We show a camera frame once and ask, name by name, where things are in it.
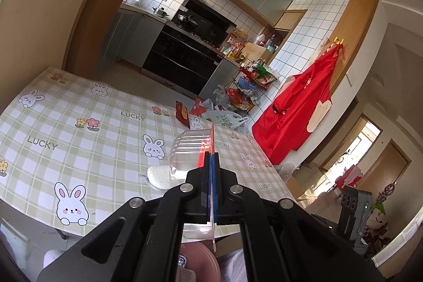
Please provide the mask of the clear plastic tray red label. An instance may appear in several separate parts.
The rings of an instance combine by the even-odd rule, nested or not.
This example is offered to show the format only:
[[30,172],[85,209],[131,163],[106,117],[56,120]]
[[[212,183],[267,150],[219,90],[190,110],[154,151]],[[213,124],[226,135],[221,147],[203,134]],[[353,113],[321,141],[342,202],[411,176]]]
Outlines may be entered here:
[[206,224],[189,224],[184,222],[184,214],[188,193],[193,185],[185,183],[169,189],[163,197],[163,205],[158,214],[165,219],[166,228],[171,234],[171,242],[180,244],[184,241],[211,241],[215,242],[217,228],[220,226],[214,221],[213,211],[213,177],[212,156],[214,150],[214,128],[187,130],[174,141],[169,154],[169,166],[177,170],[189,172],[203,165],[204,153],[210,152],[209,163],[209,205],[210,219]]

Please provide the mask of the brown trash bin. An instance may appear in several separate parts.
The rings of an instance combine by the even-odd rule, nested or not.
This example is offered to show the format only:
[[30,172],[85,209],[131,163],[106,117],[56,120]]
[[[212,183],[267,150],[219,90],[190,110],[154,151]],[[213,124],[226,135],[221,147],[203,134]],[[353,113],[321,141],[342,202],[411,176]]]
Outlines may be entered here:
[[214,254],[202,242],[182,243],[179,253],[186,259],[186,269],[193,271],[196,281],[220,282],[221,272]]

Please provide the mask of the white sponge insole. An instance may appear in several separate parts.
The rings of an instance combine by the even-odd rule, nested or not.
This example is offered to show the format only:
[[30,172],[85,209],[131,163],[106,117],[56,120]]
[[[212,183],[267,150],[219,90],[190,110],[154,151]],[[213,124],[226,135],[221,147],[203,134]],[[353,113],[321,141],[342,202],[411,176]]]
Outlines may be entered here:
[[139,174],[139,178],[152,188],[165,191],[185,183],[187,174],[187,171],[169,165],[157,165],[148,167],[145,173]]

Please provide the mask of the white plastic bag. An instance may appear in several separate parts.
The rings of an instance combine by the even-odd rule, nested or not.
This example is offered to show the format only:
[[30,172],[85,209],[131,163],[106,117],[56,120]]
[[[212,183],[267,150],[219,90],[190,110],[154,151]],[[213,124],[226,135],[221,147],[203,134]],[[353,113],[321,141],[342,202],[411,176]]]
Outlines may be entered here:
[[249,121],[249,117],[242,117],[235,112],[226,110],[207,110],[201,115],[201,117],[232,130],[241,127]]

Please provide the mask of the dark red snack packet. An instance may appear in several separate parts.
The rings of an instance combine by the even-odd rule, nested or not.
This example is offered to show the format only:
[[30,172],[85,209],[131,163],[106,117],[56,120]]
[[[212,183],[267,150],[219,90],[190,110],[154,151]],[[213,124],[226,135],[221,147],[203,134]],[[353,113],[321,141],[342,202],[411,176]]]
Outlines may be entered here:
[[175,117],[180,123],[182,123],[185,127],[190,128],[188,110],[182,102],[176,101],[176,114]]

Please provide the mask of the red apron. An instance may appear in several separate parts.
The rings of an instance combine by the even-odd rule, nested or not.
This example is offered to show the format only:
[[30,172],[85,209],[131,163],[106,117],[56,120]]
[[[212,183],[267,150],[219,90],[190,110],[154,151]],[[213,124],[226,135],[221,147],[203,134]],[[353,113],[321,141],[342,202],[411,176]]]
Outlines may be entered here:
[[332,44],[307,70],[285,81],[253,124],[252,135],[273,165],[298,150],[332,107],[330,81],[343,44]]

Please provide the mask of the checked bunny tablecloth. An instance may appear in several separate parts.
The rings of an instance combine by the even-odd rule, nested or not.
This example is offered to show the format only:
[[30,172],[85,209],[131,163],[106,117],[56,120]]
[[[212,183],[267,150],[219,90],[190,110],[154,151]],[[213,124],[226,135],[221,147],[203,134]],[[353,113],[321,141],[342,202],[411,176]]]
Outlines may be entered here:
[[147,170],[183,131],[173,107],[49,67],[1,113],[1,199],[86,235],[132,197],[163,194]]

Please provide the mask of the black oven range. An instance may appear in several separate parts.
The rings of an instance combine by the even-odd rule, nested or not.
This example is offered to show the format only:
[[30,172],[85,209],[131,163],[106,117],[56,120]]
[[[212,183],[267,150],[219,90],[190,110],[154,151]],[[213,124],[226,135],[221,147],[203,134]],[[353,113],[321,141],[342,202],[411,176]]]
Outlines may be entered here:
[[164,24],[142,70],[188,97],[209,99],[237,70],[221,51],[234,22],[200,0],[184,0]]

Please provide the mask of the cardboard box on counter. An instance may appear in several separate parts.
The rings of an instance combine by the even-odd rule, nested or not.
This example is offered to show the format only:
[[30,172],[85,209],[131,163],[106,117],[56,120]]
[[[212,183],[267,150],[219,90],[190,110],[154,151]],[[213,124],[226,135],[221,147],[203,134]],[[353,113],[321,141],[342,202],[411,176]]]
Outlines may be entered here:
[[269,64],[273,58],[273,53],[271,51],[251,42],[245,43],[242,54],[246,57],[246,59],[250,60],[250,62],[256,62],[259,59],[262,59],[266,64]]

